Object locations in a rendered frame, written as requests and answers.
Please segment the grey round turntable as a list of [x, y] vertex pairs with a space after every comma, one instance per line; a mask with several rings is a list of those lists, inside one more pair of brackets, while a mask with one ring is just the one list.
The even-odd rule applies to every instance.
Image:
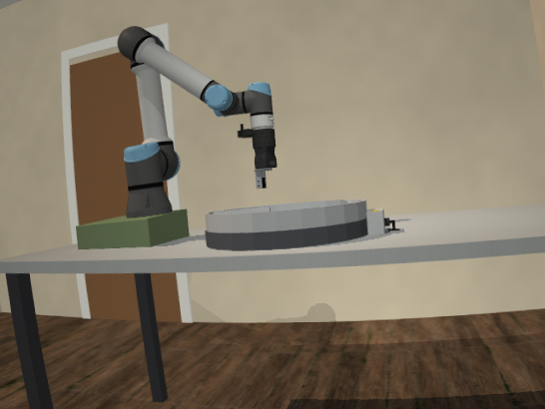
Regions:
[[[271, 204], [205, 213], [206, 243], [219, 250], [269, 250], [342, 242], [395, 228], [383, 208], [365, 212], [366, 200]], [[208, 218], [208, 220], [207, 220]]]

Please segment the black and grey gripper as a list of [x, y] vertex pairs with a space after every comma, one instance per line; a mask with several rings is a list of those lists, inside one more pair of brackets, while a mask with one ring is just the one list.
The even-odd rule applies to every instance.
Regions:
[[[273, 115], [256, 115], [251, 117], [251, 129], [238, 131], [238, 138], [253, 137], [253, 149], [255, 150], [255, 173], [257, 189], [266, 189], [266, 171], [276, 168], [276, 157], [274, 154], [275, 135]], [[253, 130], [254, 129], [254, 130]]]

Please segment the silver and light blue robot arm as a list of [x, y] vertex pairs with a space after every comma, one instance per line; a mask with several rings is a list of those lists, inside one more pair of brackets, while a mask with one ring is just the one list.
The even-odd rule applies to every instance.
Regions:
[[251, 116], [273, 115], [270, 84], [252, 83], [247, 91], [234, 93], [167, 51], [157, 36], [146, 32], [132, 26], [118, 38], [118, 49], [131, 59], [131, 71], [137, 78], [144, 134], [140, 146], [124, 150], [129, 190], [127, 218], [173, 211], [163, 182], [175, 176], [181, 162], [168, 137], [160, 74], [206, 103], [218, 117], [247, 112]]

